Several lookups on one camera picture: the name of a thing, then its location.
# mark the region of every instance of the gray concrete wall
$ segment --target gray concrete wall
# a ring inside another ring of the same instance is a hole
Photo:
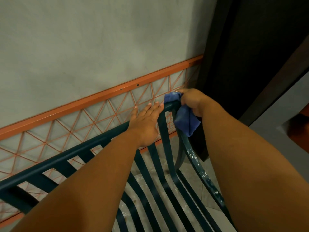
[[[0,127],[202,54],[216,0],[0,0]]]

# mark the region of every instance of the left hand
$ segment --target left hand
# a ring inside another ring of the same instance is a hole
[[[159,102],[153,106],[149,103],[138,115],[138,108],[133,109],[127,132],[136,135],[139,147],[149,146],[155,141],[158,136],[155,125],[163,109],[164,105],[159,105]]]

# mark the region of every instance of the hand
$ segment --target hand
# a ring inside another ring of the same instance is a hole
[[[163,109],[164,105],[159,105],[159,102],[153,106],[149,103],[138,115],[138,108],[133,109],[127,132],[136,135],[139,147],[149,146],[155,141],[158,136],[155,125]]]
[[[206,105],[213,101],[210,97],[197,89],[178,89],[176,92],[182,93],[181,105],[192,108],[194,115],[201,117]]]

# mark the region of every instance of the dark green metal chair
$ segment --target dark green metal chair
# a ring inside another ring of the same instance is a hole
[[[179,141],[178,156],[176,163],[174,165],[172,149],[168,134],[168,127],[166,124],[166,118],[164,112],[171,111],[173,118],[175,118],[176,111],[180,107],[180,102],[175,101],[167,103],[164,106],[165,106],[164,111],[160,114],[158,118],[158,126],[171,178],[176,187],[178,188],[178,191],[186,201],[187,205],[191,209],[195,218],[199,222],[201,228],[204,231],[212,231],[211,228],[213,228],[214,231],[221,231],[216,222],[214,221],[214,219],[211,217],[210,213],[207,211],[207,209],[205,208],[199,197],[196,195],[196,193],[194,192],[194,190],[192,189],[192,187],[182,174],[182,172],[180,171],[180,167],[185,159],[185,156],[187,156],[196,174],[199,176],[200,180],[203,182],[204,186],[209,191],[212,198],[215,200],[220,209],[232,223],[230,214],[224,204],[224,199],[222,198],[220,192],[217,190],[217,188],[214,186],[214,184],[211,182],[210,178],[204,171],[202,165],[200,164],[198,158],[196,157],[194,151],[191,148],[188,138],[180,130],[176,130],[180,141]],[[111,141],[112,138],[126,131],[128,126],[129,126],[128,122],[121,124],[103,134],[100,134],[84,143],[81,143],[48,160],[45,160],[44,162],[41,162],[33,167],[30,167],[14,176],[11,176],[1,181],[0,199],[12,205],[13,207],[19,209],[24,214],[27,214],[38,203],[38,201],[32,195],[30,195],[29,193],[18,187],[20,183],[27,181],[47,193],[51,192],[58,186],[58,184],[55,183],[50,178],[48,178],[47,176],[43,175],[43,172],[51,168],[54,168],[57,171],[59,171],[62,175],[68,178],[76,171],[76,169],[71,164],[69,164],[67,160],[70,160],[75,156],[79,156],[85,163],[87,163],[94,157],[93,153],[91,152],[92,148],[98,145],[101,145],[104,148]],[[166,181],[155,144],[153,143],[150,146],[148,146],[148,150],[152,162],[154,164],[155,170],[158,174],[160,183],[162,184],[164,191],[166,192],[169,200],[171,201],[173,207],[175,208],[175,211],[177,212],[185,229],[187,231],[194,231],[193,226],[191,225],[189,219],[187,218],[186,214],[184,213],[182,207],[180,206],[178,200],[176,199],[174,193],[172,192]],[[134,161],[139,171],[141,172],[141,175],[143,176],[147,186],[149,187],[153,195],[153,198],[156,204],[158,205],[158,208],[166,222],[168,229],[170,231],[177,231],[176,226],[155,187],[155,184],[150,176],[150,173],[146,167],[146,164],[139,150],[136,151]],[[149,219],[149,223],[153,231],[161,231],[160,226],[146,198],[146,195],[141,189],[140,185],[138,184],[132,173],[130,173],[129,175],[128,183],[133,188],[139,199],[141,200],[142,206]],[[127,195],[126,192],[124,192],[122,195],[122,201],[127,205],[131,213],[136,230],[144,231],[136,207],[132,199],[129,197],[129,195]],[[120,209],[118,209],[116,219],[120,231],[128,231],[125,218]]]

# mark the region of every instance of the blue cloth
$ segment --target blue cloth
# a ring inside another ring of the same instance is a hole
[[[172,102],[175,100],[180,101],[181,96],[182,93],[179,92],[166,94],[164,95],[164,103]],[[178,109],[176,119],[174,120],[175,127],[183,131],[187,137],[190,137],[193,134],[200,123],[201,122],[193,114],[192,109],[187,105],[183,105]]]

